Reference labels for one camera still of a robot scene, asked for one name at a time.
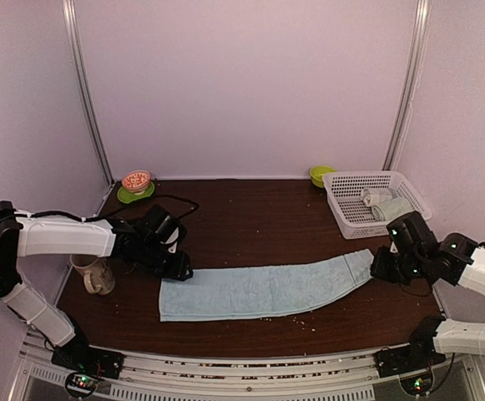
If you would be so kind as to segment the white perforated plastic basket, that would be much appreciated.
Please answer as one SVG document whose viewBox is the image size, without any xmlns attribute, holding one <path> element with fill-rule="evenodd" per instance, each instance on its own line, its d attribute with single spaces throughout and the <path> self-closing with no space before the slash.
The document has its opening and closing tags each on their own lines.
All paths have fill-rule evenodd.
<svg viewBox="0 0 485 401">
<path fill-rule="evenodd" d="M 332 172 L 322 176 L 327 200 L 345 239 L 384 236 L 391 220 L 432 211 L 412 183 L 396 171 Z"/>
</svg>

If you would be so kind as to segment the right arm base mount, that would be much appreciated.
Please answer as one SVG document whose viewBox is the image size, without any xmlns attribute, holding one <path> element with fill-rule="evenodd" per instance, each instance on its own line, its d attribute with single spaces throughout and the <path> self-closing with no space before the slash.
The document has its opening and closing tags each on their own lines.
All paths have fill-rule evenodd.
<svg viewBox="0 0 485 401">
<path fill-rule="evenodd" d="M 374 353 L 379 378 L 397 376 L 402 391 L 408 396 L 428 396 L 436 388 L 434 367 L 447 359 L 438 353 L 430 338 L 415 337 L 406 345 L 383 347 Z"/>
</svg>

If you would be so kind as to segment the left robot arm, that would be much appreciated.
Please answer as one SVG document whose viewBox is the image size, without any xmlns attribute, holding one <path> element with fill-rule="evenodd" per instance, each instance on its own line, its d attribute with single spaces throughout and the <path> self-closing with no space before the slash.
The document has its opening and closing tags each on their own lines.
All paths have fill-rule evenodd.
<svg viewBox="0 0 485 401">
<path fill-rule="evenodd" d="M 183 282 L 193 276 L 189 255 L 178 248 L 186 233 L 180 220 L 160 205 L 126 221 L 115 213 L 96 217 L 65 211 L 28 213 L 0 201 L 0 302 L 44 335 L 57 356 L 86 371 L 95 354 L 82 329 L 22 277 L 18 258 L 65 254 L 116 258 L 137 263 L 157 277 Z"/>
</svg>

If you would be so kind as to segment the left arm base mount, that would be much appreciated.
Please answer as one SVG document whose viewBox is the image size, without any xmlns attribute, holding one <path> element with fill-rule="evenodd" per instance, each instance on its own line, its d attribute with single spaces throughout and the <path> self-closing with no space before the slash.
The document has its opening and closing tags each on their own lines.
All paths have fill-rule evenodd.
<svg viewBox="0 0 485 401">
<path fill-rule="evenodd" d="M 74 337 L 62 347 L 53 346 L 51 363 L 70 370 L 64 390 L 74 399 L 93 395 L 106 378 L 118 379 L 125 356 L 116 351 L 92 347 L 82 328 L 71 317 Z"/>
</svg>

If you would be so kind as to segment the light blue towel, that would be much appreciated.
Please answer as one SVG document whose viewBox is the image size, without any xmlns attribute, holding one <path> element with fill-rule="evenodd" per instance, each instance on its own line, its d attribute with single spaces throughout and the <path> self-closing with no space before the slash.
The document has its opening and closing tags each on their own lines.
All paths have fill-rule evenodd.
<svg viewBox="0 0 485 401">
<path fill-rule="evenodd" d="M 184 281 L 163 280 L 161 322 L 211 322 L 284 317 L 342 299 L 371 280 L 364 249 L 297 265 L 199 269 Z"/>
</svg>

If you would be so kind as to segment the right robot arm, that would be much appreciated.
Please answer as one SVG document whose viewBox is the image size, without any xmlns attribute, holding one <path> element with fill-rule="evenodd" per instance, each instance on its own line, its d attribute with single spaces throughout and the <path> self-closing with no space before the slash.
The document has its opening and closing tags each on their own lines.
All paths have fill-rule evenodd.
<svg viewBox="0 0 485 401">
<path fill-rule="evenodd" d="M 378 249 L 372 277 L 398 285 L 415 279 L 429 286 L 444 281 L 485 296 L 485 242 L 457 232 L 438 241 L 417 211 L 396 218 L 386 228 L 396 250 Z M 418 369 L 448 353 L 485 356 L 485 323 L 427 317 L 410 335 L 402 359 L 409 368 Z"/>
</svg>

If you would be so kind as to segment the mint green panda towel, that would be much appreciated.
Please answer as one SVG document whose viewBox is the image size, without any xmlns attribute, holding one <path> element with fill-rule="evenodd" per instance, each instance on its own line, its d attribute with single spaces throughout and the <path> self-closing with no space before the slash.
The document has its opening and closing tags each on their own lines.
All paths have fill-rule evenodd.
<svg viewBox="0 0 485 401">
<path fill-rule="evenodd" d="M 371 213 L 377 221 L 392 221 L 412 211 L 412 204 L 404 197 L 386 200 L 371 207 Z"/>
</svg>

